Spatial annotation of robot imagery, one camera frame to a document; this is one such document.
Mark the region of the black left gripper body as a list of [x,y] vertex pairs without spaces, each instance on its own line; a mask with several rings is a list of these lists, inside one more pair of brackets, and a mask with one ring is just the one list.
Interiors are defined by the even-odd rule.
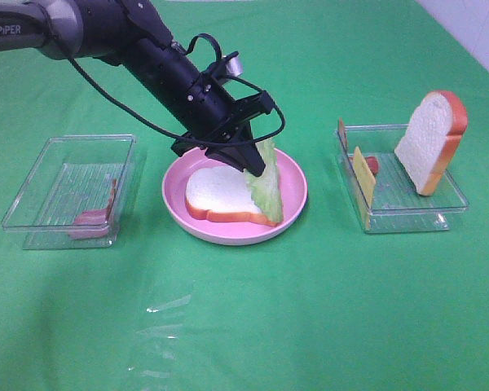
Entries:
[[255,94],[234,99],[219,80],[203,72],[188,90],[170,99],[170,112],[186,133],[171,149],[178,156],[200,147],[238,147],[253,144],[250,122],[274,109],[273,98],[265,91],[238,77],[233,78],[256,90]]

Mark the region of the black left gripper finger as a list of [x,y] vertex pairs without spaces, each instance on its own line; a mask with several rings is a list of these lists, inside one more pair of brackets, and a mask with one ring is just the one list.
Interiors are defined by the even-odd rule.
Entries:
[[248,171],[255,177],[260,177],[266,168],[266,165],[254,144],[244,146],[208,147],[205,156],[222,162],[226,165],[239,170],[240,172]]

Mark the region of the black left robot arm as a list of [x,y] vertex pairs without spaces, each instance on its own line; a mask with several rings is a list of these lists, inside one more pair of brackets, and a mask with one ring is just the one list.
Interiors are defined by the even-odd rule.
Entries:
[[76,64],[95,58],[125,67],[183,126],[173,135],[177,155],[198,147],[212,159],[260,176],[266,165],[253,136],[253,118],[275,110],[256,88],[233,98],[228,81],[240,80],[237,53],[224,55],[204,34],[215,59],[205,70],[190,61],[191,46],[174,40],[149,1],[0,1],[0,51],[34,48]]

